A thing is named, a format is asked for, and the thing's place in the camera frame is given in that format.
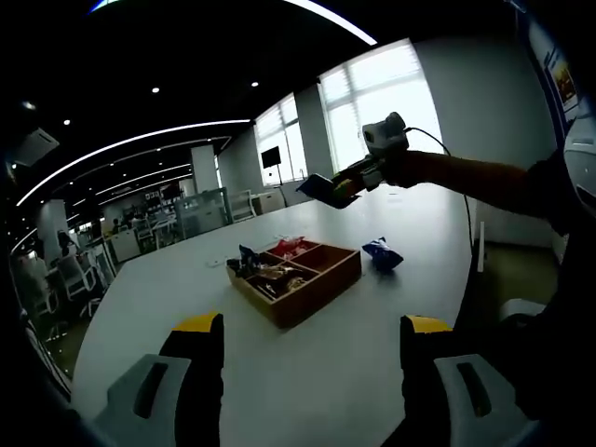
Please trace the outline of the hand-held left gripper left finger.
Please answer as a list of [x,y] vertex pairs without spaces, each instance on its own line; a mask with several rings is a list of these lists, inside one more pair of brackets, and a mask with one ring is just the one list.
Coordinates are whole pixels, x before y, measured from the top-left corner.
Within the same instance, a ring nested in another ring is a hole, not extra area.
[[218,446],[224,392],[224,316],[175,326],[113,382],[95,424],[114,446]]

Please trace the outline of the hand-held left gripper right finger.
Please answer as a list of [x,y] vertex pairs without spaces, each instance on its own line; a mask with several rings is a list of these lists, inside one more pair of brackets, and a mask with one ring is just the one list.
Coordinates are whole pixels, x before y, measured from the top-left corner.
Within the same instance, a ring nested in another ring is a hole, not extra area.
[[535,349],[524,325],[438,331],[435,319],[400,321],[409,445],[500,446],[535,421]]

